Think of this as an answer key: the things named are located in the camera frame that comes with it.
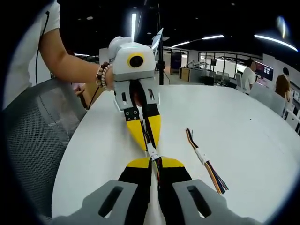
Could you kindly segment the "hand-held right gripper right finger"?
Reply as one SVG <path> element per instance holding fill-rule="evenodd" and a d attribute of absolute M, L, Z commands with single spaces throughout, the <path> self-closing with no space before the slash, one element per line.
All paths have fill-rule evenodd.
<path fill-rule="evenodd" d="M 158 199 L 168 225 L 258 225 L 240 217 L 226 199 L 201 180 L 191 178 L 184 165 L 173 158 L 159 161 Z"/>

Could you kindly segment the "person's left hand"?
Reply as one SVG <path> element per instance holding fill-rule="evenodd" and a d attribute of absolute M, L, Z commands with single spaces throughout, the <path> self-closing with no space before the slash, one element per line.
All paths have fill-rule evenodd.
<path fill-rule="evenodd" d="M 109 68 L 105 75 L 106 88 L 114 91 L 114 74 L 113 69 Z"/>

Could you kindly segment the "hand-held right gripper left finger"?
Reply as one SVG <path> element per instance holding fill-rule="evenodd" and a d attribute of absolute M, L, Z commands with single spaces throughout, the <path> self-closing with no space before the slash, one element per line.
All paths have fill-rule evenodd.
<path fill-rule="evenodd" d="M 84 198 L 82 207 L 52 225 L 142 225 L 150 201 L 150 157 L 128 163 L 118 180 L 110 180 Z"/>

